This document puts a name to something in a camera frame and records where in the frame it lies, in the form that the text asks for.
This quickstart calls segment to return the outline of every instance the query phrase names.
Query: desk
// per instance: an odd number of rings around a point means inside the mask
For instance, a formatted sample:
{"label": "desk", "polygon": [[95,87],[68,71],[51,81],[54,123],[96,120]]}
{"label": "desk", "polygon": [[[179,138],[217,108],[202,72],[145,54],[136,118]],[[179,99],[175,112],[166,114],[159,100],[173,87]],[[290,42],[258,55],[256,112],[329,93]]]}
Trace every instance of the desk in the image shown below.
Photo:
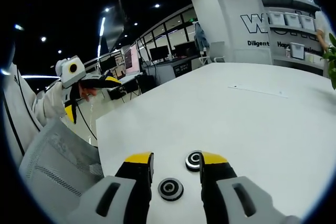
{"label": "desk", "polygon": [[[140,73],[134,73],[134,74],[130,74],[128,76],[125,76],[123,78],[121,78],[119,81],[121,82],[121,85],[124,85],[130,81],[133,81],[137,76],[141,76],[142,75],[142,72]],[[115,88],[111,88],[111,89],[107,89],[108,91],[112,91],[114,89],[117,89],[119,87],[115,87]]]}
{"label": "desk", "polygon": [[146,70],[149,76],[156,76],[156,85],[164,84],[171,81],[186,72],[197,69],[200,66],[198,56],[175,58],[169,61],[160,62],[158,64],[150,65],[143,64],[143,69]]}
{"label": "desk", "polygon": [[[96,125],[105,175],[114,175],[131,154],[154,152],[147,223],[204,224],[199,173],[184,165],[188,152],[221,154],[238,176],[271,194],[279,211],[303,218],[332,178],[335,122],[329,79],[279,66],[212,63],[111,111]],[[184,185],[175,202],[157,191],[167,177]]]}

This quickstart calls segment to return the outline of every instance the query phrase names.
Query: white table surface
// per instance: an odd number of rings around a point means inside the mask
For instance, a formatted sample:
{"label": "white table surface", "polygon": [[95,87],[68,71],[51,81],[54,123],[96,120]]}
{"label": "white table surface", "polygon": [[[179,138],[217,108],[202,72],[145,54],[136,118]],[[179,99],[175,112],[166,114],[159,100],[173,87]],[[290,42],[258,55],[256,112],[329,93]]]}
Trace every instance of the white table surface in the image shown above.
{"label": "white table surface", "polygon": [[[278,66],[212,63],[97,119],[98,148],[105,176],[131,154],[154,152],[147,223],[206,223],[199,173],[184,164],[192,150],[221,154],[238,176],[271,194],[279,211],[304,218],[334,172],[335,123],[329,79]],[[158,195],[167,177],[184,185],[178,201]]]}

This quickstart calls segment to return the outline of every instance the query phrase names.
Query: metal ring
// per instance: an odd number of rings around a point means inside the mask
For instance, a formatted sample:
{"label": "metal ring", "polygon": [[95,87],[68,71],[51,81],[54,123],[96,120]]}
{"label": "metal ring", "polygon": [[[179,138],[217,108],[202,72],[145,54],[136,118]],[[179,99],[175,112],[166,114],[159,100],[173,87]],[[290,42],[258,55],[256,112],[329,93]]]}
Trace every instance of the metal ring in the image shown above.
{"label": "metal ring", "polygon": [[192,151],[185,158],[185,166],[192,172],[200,171],[201,151]]}
{"label": "metal ring", "polygon": [[178,200],[183,195],[183,185],[176,178],[166,178],[157,187],[160,196],[167,201]]}

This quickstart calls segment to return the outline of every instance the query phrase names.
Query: window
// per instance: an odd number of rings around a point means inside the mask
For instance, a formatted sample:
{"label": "window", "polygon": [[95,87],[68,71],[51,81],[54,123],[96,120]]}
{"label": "window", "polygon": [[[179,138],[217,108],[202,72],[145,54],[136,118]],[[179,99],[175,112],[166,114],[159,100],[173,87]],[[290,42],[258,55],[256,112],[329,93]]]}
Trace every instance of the window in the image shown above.
{"label": "window", "polygon": [[188,22],[190,19],[197,19],[196,13],[195,13],[195,9],[189,9],[186,12],[184,12],[182,14],[184,22]]}
{"label": "window", "polygon": [[174,18],[172,18],[172,19],[170,19],[166,22],[167,31],[171,30],[174,27],[179,26],[181,24],[182,24],[182,19],[181,19],[180,15],[178,15],[178,16],[176,16],[176,17],[174,17]]}
{"label": "window", "polygon": [[163,34],[163,33],[164,33],[164,27],[163,27],[163,25],[158,26],[156,29],[154,29],[153,33],[154,33],[154,37],[155,37],[155,38],[156,38],[158,35]]}
{"label": "window", "polygon": [[187,42],[183,29],[172,31],[168,34],[168,36],[172,49],[174,49],[175,45]]}
{"label": "window", "polygon": [[152,37],[152,33],[149,33],[149,34],[145,35],[145,41],[146,41],[146,43],[147,43],[148,41],[150,41],[151,39],[153,39],[153,37]]}
{"label": "window", "polygon": [[151,42],[149,42],[149,43],[146,43],[146,46],[147,46],[148,54],[149,54],[149,56],[151,56],[151,51],[150,51],[150,49],[155,48],[154,41],[151,41]]}
{"label": "window", "polygon": [[188,38],[190,41],[194,41],[194,37],[195,37],[195,26],[188,26],[187,28],[187,33],[188,33]]}
{"label": "window", "polygon": [[165,36],[165,35],[158,36],[155,39],[155,42],[156,42],[157,47],[168,46],[169,54],[171,54],[170,48],[169,48],[169,45],[168,45],[167,36]]}
{"label": "window", "polygon": [[143,60],[149,61],[147,51],[146,51],[146,49],[144,47],[144,44],[143,44],[143,39],[141,39],[141,41],[140,40],[138,41],[138,46],[139,46],[139,51],[140,51],[141,57],[143,58]]}

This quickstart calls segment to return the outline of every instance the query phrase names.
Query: mesh chair back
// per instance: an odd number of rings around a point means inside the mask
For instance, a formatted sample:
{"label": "mesh chair back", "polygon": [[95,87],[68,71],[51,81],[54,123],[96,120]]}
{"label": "mesh chair back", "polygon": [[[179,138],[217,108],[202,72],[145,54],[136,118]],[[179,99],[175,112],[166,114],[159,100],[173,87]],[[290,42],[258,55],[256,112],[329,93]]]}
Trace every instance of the mesh chair back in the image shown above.
{"label": "mesh chair back", "polygon": [[19,172],[38,204],[57,222],[77,208],[84,192],[103,179],[98,150],[60,119],[50,121],[35,137]]}

